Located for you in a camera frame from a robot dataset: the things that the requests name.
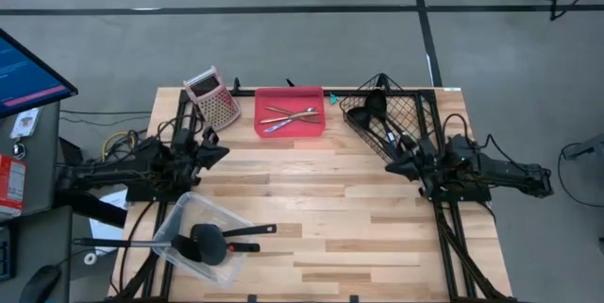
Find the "wooden table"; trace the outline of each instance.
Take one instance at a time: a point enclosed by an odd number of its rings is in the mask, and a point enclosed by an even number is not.
[[[459,90],[435,89],[441,120],[467,113]],[[149,123],[176,115],[179,88],[160,88]],[[386,173],[384,161],[343,121],[326,98],[327,127],[317,139],[263,140],[253,128],[254,98],[240,97],[242,116],[219,132],[230,153],[202,171],[194,190],[256,224],[277,223],[278,234],[257,237],[262,252],[249,255],[228,289],[213,287],[175,269],[170,301],[445,301],[445,272],[432,205],[418,183]],[[451,120],[447,135],[462,133]],[[166,129],[163,140],[170,140]],[[124,238],[144,203],[128,209]],[[485,276],[503,294],[512,291],[491,215],[475,203],[460,203],[468,249]],[[143,218],[135,239],[153,236],[157,206]],[[127,282],[148,255],[132,248]],[[464,295],[461,267],[456,277]],[[121,254],[113,280],[117,282]],[[159,294],[163,261],[156,271]]]

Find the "monitor screen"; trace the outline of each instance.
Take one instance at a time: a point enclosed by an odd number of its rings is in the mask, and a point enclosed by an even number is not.
[[[77,89],[0,30],[0,118],[77,94]]]

